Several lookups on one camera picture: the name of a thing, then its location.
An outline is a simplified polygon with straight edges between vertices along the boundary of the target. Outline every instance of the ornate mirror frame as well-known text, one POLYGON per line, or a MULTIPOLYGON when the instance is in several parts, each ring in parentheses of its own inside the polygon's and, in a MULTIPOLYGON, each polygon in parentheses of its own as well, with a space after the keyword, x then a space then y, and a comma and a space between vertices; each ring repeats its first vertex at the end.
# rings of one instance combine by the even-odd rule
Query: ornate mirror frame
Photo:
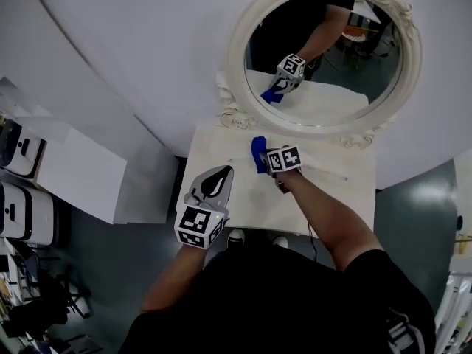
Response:
POLYGON ((245 51, 257 25, 275 8, 288 0, 254 0, 240 17, 227 54, 226 75, 219 73, 217 84, 225 104, 221 122, 233 128, 247 128, 260 122, 278 133, 309 139, 338 137, 347 148, 362 149, 373 134, 385 128, 413 92, 421 70, 422 46, 420 34, 412 20, 412 6, 401 0, 368 0, 377 4, 397 26, 402 42, 397 74, 387 90, 368 107, 330 125, 302 125, 291 122, 284 113, 272 113, 249 88, 245 73, 245 51))

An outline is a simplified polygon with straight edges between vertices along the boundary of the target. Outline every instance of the white tabletop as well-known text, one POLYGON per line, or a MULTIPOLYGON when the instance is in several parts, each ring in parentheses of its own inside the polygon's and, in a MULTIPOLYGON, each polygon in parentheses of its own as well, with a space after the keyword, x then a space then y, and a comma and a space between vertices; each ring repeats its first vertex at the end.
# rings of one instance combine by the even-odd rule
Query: white tabletop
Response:
POLYGON ((220 165, 235 170, 228 203, 227 226, 272 229, 308 235, 305 217, 293 196, 283 195, 267 175, 258 175, 251 155, 251 141, 264 135, 268 148, 298 145, 302 151, 305 177, 334 198, 356 211, 373 229, 375 207, 375 163, 372 146, 366 150, 347 150, 324 142, 291 138, 274 133, 232 130, 220 126, 197 128, 190 148, 179 200, 196 176, 220 165), (348 179, 313 169, 318 165, 348 179))
MULTIPOLYGON (((254 95, 267 90, 273 74, 246 70, 246 77, 254 95)), ((300 86, 287 93, 280 103, 271 106, 291 116, 310 121, 345 117, 369 105, 365 94, 359 94, 342 86, 303 80, 300 86)))

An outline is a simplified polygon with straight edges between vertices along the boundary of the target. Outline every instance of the mirror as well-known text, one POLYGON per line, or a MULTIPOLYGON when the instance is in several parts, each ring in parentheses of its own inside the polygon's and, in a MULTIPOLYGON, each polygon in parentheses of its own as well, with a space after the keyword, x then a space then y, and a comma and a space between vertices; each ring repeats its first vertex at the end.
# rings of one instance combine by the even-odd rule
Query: mirror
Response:
POLYGON ((392 19, 370 1, 289 0, 252 33, 246 79, 259 103, 284 119, 332 125, 385 99, 400 74, 401 50, 392 19), (297 67, 297 57, 284 62, 291 54, 304 62, 287 87, 283 69, 297 67))

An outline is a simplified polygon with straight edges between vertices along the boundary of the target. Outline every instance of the black wire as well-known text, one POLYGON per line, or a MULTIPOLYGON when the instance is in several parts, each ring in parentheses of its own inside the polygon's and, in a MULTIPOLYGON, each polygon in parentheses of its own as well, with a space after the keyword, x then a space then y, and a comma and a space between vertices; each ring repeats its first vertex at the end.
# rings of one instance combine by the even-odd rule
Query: black wire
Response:
POLYGON ((318 257, 318 251, 316 250, 315 242, 313 241, 313 235, 311 234, 310 223, 307 222, 307 224, 308 224, 308 233, 310 234, 311 248, 313 249, 313 260, 316 262, 316 258, 318 257))

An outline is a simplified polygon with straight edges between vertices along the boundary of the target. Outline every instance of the white sneaker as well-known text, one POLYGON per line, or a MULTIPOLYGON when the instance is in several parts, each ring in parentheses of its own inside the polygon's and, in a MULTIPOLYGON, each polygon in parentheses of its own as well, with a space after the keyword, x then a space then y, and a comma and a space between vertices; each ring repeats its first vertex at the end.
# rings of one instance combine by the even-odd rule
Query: white sneaker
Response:
POLYGON ((278 246, 281 246, 282 248, 287 249, 288 240, 285 236, 277 236, 276 238, 274 238, 274 241, 272 241, 272 245, 278 245, 278 246))
POLYGON ((246 237, 242 229, 233 229, 228 236, 228 249, 242 248, 245 238, 246 237))

